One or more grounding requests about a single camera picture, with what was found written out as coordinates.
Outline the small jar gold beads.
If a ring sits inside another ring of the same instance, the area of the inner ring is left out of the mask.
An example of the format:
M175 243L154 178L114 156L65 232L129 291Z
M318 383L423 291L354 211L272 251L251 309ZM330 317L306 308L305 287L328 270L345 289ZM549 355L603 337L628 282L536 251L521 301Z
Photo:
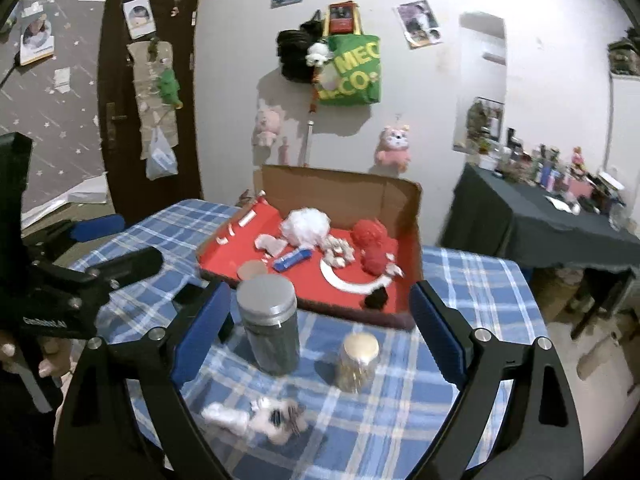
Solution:
M335 385L345 392L360 392L373 382L380 344L367 332L347 335L341 345L335 367Z

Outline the dark green covered table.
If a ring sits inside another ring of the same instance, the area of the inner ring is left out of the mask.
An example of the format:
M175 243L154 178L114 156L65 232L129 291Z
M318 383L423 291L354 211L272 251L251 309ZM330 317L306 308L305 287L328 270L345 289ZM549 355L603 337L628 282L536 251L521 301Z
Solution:
M554 208L547 194L465 166L439 245L512 260L524 268L595 268L620 272L639 265L639 239L608 218Z

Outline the photo poster on wall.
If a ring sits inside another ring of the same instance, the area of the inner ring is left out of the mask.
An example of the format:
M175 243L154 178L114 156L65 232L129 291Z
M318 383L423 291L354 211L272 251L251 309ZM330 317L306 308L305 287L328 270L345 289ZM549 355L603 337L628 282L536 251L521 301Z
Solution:
M442 32L435 14L426 0L403 3L395 8L406 43L411 50L442 42Z

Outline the red framed picture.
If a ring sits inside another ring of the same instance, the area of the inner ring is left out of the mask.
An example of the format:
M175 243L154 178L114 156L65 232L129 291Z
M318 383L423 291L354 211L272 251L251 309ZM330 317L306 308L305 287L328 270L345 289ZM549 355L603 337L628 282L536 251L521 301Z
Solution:
M326 34L360 35L362 33L359 8L356 2L347 0L329 5L326 14Z

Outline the photo on door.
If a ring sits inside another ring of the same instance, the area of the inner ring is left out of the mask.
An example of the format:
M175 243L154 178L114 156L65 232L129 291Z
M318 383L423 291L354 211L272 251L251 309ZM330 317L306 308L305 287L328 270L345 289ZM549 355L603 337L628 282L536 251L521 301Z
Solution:
M126 1L122 4L122 13L132 40L137 40L156 32L150 0Z

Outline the blue plaid tablecloth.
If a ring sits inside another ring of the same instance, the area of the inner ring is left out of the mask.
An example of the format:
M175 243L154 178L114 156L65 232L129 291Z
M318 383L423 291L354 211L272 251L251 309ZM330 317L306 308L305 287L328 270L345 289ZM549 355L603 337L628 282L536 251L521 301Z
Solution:
M153 246L163 269L112 297L96 320L109 342L135 340L175 316L172 297L198 282L196 248L234 208L184 200L73 258L73 269ZM458 389L442 377L417 330L393 330L300 311L299 362L291 374L264 373L242 326L215 342L182 389L216 456L237 479L402 479L427 450ZM277 444L254 429L232 434L204 418L223 406L254 415L286 402L306 425Z

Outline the pale pink pig plush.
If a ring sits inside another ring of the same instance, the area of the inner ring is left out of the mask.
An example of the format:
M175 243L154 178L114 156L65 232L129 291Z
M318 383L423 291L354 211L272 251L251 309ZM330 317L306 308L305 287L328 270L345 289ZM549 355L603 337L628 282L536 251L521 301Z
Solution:
M281 132L285 111L280 105L262 106L256 115L254 145L271 148Z

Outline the dark brown door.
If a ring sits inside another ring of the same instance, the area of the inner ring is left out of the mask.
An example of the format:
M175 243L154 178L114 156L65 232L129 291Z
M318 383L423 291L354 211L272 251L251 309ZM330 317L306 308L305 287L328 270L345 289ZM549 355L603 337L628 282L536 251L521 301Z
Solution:
M202 195L194 110L194 18L198 0L150 0L156 32L132 40L122 13L130 0L106 0L98 62L101 148L115 211L135 224L180 200ZM172 68L181 110L165 104L157 78ZM145 174L152 130L160 126L178 174Z

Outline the white mesh bath puff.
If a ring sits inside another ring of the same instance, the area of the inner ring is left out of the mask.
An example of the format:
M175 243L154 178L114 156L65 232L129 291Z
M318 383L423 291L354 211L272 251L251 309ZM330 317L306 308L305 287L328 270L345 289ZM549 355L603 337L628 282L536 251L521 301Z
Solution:
M329 216L316 208L292 210L280 224L282 237L293 247L319 246L330 229Z

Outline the white tissue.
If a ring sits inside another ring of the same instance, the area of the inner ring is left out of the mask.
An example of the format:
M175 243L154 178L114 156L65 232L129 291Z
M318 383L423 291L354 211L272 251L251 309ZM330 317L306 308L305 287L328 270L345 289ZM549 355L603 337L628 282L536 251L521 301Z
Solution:
M277 258L288 247L288 241L270 234L259 234L254 240L254 245L257 250L265 252L271 258Z

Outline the green plush on door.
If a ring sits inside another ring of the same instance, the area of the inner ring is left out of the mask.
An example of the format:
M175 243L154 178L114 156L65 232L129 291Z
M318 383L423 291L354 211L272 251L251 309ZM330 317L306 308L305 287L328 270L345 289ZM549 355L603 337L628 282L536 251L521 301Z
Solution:
M157 78L157 89L162 101L175 110L183 107L179 98L180 84L172 68L165 68Z

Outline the black bag on wall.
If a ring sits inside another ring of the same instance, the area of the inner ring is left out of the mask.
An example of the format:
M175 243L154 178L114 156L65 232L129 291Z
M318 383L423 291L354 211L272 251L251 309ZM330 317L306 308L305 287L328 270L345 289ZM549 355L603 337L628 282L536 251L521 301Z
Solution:
M298 84L310 84L314 69L307 64L308 49L322 38L323 20L317 10L298 29L285 29L277 36L277 55L282 76Z

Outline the white panda plush keychain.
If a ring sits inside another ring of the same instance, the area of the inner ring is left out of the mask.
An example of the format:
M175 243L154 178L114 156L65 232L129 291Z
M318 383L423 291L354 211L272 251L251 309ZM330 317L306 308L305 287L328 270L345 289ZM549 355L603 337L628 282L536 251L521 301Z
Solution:
M315 42L307 51L306 64L310 67L320 68L329 63L333 58L333 53L328 44L323 41Z

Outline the blue tissue packet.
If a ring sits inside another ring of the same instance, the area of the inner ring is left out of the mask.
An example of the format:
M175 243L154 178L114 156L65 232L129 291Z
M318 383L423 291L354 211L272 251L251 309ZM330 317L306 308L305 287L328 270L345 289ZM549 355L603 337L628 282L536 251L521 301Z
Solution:
M272 263L272 268L278 273L282 273L291 269L293 266L297 266L306 260L309 260L314 251L310 248L296 248L292 252L288 252L286 255L277 258Z

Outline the brown round coaster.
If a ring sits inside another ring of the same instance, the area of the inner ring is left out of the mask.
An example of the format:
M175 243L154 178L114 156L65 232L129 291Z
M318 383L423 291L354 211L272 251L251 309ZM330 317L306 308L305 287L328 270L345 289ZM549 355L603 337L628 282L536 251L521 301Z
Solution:
M256 278L256 276L264 275L269 272L267 263L262 260L248 260L247 262L242 263L238 270L236 270L236 275L239 280L247 281L251 278Z

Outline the red knitted item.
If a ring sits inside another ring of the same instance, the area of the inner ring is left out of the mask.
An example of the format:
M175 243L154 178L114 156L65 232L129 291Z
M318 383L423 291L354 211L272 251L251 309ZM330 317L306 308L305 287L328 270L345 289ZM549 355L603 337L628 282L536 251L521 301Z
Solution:
M369 246L361 251L362 270L372 276L385 274L387 267L394 262L395 256L383 247Z

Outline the black fuzzy pompom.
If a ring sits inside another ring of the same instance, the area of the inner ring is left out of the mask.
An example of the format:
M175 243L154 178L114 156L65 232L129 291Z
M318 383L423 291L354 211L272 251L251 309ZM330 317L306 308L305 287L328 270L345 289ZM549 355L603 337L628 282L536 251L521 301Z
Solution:
M388 292L384 286L372 290L370 294L363 299L363 309L373 311L383 311L388 301Z

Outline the beige knitted scrunchie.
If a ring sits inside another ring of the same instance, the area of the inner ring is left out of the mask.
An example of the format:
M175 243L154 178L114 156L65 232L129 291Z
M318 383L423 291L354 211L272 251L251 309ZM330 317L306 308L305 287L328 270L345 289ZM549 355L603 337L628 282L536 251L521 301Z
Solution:
M344 238L328 235L320 248L322 261L333 269L344 269L356 261L355 248Z

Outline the red mesh bath puff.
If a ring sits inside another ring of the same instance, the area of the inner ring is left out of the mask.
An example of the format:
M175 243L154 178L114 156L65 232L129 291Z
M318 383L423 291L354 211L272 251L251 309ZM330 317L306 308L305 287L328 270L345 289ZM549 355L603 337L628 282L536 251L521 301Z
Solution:
M352 227L350 237L352 244L359 249L382 248L388 242L388 231L378 219L361 219Z

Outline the white plastic bag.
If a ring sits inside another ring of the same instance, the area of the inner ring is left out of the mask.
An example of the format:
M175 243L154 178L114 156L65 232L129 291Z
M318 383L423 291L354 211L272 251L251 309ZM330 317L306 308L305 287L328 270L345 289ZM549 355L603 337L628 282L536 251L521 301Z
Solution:
M164 177L173 177L178 174L177 157L160 126L152 130L149 153L146 158L145 174L150 181Z

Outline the green tote bag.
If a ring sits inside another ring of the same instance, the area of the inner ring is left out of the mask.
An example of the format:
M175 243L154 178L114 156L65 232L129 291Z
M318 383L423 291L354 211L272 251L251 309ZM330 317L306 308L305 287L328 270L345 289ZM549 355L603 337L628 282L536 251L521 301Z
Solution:
M318 75L319 102L333 106L380 102L380 38L365 34L331 35L326 43L333 56Z

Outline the tall glass jar metal lid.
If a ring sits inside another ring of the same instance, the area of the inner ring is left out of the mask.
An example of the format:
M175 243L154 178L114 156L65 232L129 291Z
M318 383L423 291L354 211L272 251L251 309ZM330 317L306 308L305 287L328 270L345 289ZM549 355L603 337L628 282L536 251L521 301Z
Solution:
M257 275L239 284L236 301L258 367L273 376L294 372L299 334L293 283L282 275Z

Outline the red cardboard box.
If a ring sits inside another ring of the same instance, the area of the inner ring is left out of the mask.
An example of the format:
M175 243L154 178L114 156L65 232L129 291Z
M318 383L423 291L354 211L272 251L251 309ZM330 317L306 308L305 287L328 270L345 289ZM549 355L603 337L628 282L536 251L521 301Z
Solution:
M216 229L196 252L204 278L231 286L253 263L288 278L299 307L336 318L412 330L409 290L422 280L418 215L420 186L402 179L290 166L265 166L254 174L256 197ZM329 219L329 233L310 255L282 271L280 261L298 255L286 244L282 223L311 208Z

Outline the white fluffy plush toy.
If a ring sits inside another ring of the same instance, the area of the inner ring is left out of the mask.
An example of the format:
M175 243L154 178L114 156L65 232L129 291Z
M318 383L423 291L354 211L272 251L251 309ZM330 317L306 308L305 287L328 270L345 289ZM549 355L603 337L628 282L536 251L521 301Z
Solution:
M292 399L260 398L252 403L252 411L248 428L273 445L285 445L309 428L305 407Z

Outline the pink cat plush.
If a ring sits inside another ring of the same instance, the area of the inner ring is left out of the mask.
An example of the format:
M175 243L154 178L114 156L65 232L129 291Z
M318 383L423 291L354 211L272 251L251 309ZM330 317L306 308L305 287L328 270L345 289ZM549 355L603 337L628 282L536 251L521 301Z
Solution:
M395 167L398 172L406 172L411 160L408 133L408 126L385 127L378 141L375 162L381 166Z

